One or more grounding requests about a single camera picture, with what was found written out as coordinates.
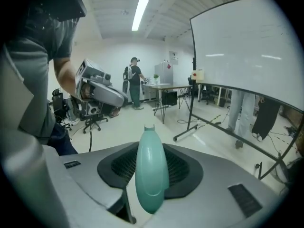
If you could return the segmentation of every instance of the black cap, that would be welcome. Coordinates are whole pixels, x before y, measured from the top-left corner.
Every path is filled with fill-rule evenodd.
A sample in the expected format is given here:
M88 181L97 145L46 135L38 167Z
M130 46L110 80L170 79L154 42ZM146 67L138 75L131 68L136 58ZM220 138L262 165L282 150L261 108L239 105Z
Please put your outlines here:
M137 57L133 57L133 58L131 59L131 61L133 61L133 60L136 60L137 62L140 62L140 60L137 59Z

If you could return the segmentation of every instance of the teal object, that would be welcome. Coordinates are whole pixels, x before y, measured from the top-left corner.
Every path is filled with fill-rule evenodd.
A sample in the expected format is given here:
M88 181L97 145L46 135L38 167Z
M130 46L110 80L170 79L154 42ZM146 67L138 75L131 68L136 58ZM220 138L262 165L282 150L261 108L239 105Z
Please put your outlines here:
M152 128L144 127L139 141L135 169L136 194L142 208L154 214L169 188L169 171L161 139Z

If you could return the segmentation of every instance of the refrigerator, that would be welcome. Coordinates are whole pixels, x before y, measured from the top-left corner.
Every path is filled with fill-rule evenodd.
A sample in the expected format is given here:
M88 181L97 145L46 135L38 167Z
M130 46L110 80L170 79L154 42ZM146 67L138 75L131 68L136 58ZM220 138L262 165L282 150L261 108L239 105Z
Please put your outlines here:
M155 65L155 74L160 77L161 84L173 84L173 66L171 63L162 62Z

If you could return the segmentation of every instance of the person's hand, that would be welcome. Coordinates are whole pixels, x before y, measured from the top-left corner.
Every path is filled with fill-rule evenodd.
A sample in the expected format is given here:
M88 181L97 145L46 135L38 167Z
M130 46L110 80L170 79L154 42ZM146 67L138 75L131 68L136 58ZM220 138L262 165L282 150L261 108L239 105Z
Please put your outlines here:
M88 83L84 83L82 86L81 86L81 98L82 99L90 99L92 96L91 96L91 85L88 84Z

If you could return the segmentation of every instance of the floor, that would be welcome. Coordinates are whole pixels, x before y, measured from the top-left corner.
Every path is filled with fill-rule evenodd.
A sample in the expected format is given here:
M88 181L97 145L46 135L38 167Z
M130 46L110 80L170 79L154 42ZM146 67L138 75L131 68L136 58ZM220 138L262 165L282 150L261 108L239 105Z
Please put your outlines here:
M158 111L155 116L153 114L152 108L154 107L154 103L143 103L142 105L144 106L143 110L135 111L132 106L127 106L120 111L120 115L118 117L109 119L109 122L107 123L105 121L101 122L100 132L97 128L94 128L92 130L92 151L110 148L123 143L139 141L143 133L143 127L145 125L148 127L155 125L155 130L163 143L175 144L226 158L256 177L258 176L258 170L255 169L255 164L263 162L262 174L274 164L273 160L246 144L244 144L243 148L237 150L234 146L236 141L234 137L229 136L210 125L205 125L198 130L192 130L188 134L178 138L177 142L174 142L173 136L185 131L187 128L187 124L177 123L177 120L179 119L188 120L189 111L186 104L183 103L180 109L178 108L178 105L167 108L164 124L161 121L160 111ZM226 106L218 107L213 103L206 105L205 101L198 102L196 99L194 101L193 113L207 120L216 118L214 122L219 122L224 120L228 112ZM225 121L221 124L222 127L226 128L228 126L228 119L229 117L227 116ZM197 122L198 121L194 120L191 125L194 125ZM287 134L284 126L291 126L291 124L287 119L278 115L272 132ZM86 134L82 133L83 127L84 122L76 122L70 132L72 144L79 153L87 152L90 144L90 135L88 131ZM259 142L251 134L248 134L248 140L269 153L278 156L277 151L284 152L292 140L292 137L274 133L270 133L273 143L270 137ZM300 155L296 152L294 145L294 148L289 151L284 161L288 164L299 156ZM277 180L272 173L262 179L262 182L268 185L277 194L280 194L281 190L284 188L284 184ZM136 225L141 226L151 217L151 215L146 213L139 204L135 190L135 176L133 176L128 184L127 192L132 213L137 218Z

